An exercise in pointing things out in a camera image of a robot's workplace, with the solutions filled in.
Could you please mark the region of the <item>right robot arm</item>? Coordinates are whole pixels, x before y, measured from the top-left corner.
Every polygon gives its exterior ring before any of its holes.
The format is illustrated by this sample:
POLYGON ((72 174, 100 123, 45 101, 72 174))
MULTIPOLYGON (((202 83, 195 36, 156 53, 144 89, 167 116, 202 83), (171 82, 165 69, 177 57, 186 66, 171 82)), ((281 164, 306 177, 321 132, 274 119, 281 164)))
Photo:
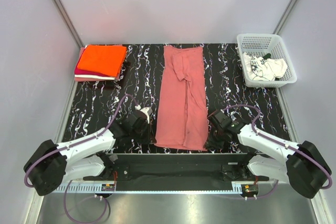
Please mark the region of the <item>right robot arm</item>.
POLYGON ((258 129, 255 122, 234 121, 220 110, 208 119, 211 130, 205 143, 207 150, 223 149, 236 141, 250 151, 242 161, 222 168, 224 180, 267 177, 289 184, 308 199, 332 186, 332 171, 313 143, 278 138, 258 129))

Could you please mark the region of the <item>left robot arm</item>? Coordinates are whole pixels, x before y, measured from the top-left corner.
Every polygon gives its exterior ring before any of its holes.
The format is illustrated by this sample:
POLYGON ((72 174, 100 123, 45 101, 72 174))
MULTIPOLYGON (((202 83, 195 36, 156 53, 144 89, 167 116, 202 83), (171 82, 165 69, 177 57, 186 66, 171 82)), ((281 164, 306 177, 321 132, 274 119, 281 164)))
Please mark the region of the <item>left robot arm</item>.
POLYGON ((152 109, 136 109, 125 119, 76 140, 56 144, 42 142, 24 165, 25 183, 39 196, 55 191, 75 179, 107 180, 113 175, 113 162, 107 152, 113 148, 150 144, 152 109))

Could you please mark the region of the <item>salmon pink t-shirt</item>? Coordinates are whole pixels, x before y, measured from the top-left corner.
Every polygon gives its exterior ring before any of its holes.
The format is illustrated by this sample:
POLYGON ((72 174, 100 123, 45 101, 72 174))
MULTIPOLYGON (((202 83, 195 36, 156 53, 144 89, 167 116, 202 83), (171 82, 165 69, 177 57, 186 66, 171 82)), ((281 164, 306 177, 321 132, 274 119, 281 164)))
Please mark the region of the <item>salmon pink t-shirt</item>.
POLYGON ((156 145, 202 151, 208 138, 203 48, 164 46, 156 145))

